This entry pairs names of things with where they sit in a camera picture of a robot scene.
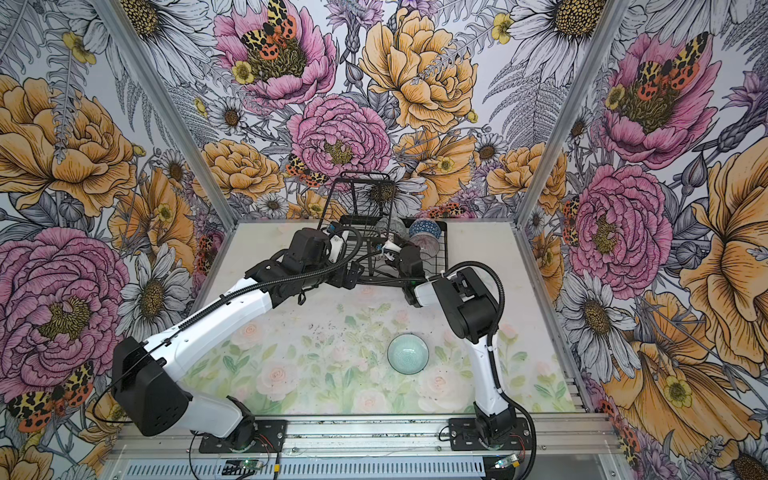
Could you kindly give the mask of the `blue patterned bowl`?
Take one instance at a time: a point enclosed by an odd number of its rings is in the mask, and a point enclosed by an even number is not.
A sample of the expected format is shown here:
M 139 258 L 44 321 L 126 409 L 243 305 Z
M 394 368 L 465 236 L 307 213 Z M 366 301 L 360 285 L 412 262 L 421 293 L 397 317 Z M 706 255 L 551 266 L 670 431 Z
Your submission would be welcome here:
M 442 229 L 438 222 L 433 219 L 417 218 L 409 226 L 409 235 L 413 237 L 419 234 L 429 234 L 439 239 L 442 236 Z

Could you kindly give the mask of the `mint green striped bowl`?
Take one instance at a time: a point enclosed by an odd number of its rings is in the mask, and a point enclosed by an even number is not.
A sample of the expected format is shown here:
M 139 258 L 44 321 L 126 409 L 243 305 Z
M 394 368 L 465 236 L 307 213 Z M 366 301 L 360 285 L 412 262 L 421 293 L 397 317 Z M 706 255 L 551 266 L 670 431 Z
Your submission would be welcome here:
M 387 360 L 392 369 L 402 375 L 415 375 L 424 370 L 429 361 L 426 342 L 412 333 L 395 337 L 387 349 Z

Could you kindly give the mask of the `pink patterned bowl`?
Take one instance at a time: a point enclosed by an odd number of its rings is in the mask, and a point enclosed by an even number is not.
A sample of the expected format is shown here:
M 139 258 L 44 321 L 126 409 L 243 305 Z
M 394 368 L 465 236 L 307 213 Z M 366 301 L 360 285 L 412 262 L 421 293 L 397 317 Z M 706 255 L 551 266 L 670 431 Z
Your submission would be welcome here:
M 440 241 L 432 234 L 423 232 L 411 238 L 420 249 L 420 257 L 427 274 L 436 274 L 444 266 L 444 255 Z

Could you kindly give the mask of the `green patterned bowl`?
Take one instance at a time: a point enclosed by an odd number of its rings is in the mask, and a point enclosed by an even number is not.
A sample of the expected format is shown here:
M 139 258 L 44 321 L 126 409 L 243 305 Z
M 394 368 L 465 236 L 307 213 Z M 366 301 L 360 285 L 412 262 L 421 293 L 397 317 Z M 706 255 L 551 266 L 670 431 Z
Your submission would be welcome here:
M 375 224 L 374 230 L 380 236 L 396 235 L 401 239 L 409 237 L 408 227 L 398 217 L 381 217 Z

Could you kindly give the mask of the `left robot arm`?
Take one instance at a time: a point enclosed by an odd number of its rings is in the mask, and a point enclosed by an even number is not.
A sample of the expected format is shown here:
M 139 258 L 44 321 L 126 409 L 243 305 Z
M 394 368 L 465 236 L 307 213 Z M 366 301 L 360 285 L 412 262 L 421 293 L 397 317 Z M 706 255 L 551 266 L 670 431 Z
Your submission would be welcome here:
M 359 230 L 337 222 L 302 228 L 288 248 L 248 269 L 181 323 L 145 340 L 121 341 L 113 352 L 116 377 L 109 389 L 130 422 L 146 437 L 179 427 L 246 449 L 257 436 L 251 411 L 232 396 L 188 390 L 183 378 L 210 350 L 286 300 L 303 300 L 324 283 L 353 288 L 362 272 L 352 264 L 361 240 Z

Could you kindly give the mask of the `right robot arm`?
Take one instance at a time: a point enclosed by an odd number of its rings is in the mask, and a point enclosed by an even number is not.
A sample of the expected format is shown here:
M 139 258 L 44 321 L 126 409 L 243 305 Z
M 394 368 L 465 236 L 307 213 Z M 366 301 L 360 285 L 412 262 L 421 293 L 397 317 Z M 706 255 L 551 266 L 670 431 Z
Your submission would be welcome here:
M 387 264 L 409 305 L 437 305 L 451 332 L 467 345 L 474 382 L 474 414 L 479 439 L 488 447 L 515 439 L 522 451 L 537 451 L 537 432 L 530 413 L 504 390 L 495 339 L 506 306 L 499 275 L 480 261 L 461 261 L 431 277 L 423 271 L 420 249 L 386 242 Z

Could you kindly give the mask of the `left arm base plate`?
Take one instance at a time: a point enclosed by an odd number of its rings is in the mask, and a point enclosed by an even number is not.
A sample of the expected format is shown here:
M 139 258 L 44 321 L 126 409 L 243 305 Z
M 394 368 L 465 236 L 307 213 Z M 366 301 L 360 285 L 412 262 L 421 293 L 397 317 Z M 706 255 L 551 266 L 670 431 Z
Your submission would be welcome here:
M 204 434 L 198 451 L 201 454 L 281 453 L 287 426 L 286 420 L 245 421 L 225 438 Z

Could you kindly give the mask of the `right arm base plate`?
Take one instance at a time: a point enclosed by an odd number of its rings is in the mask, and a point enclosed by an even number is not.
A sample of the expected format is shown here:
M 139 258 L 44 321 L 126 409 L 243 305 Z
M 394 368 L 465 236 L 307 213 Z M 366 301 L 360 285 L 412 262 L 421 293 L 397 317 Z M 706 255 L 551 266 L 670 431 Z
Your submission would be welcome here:
M 522 417 L 501 431 L 491 426 L 478 426 L 474 417 L 454 417 L 448 420 L 449 443 L 452 451 L 516 451 L 533 450 L 533 430 Z

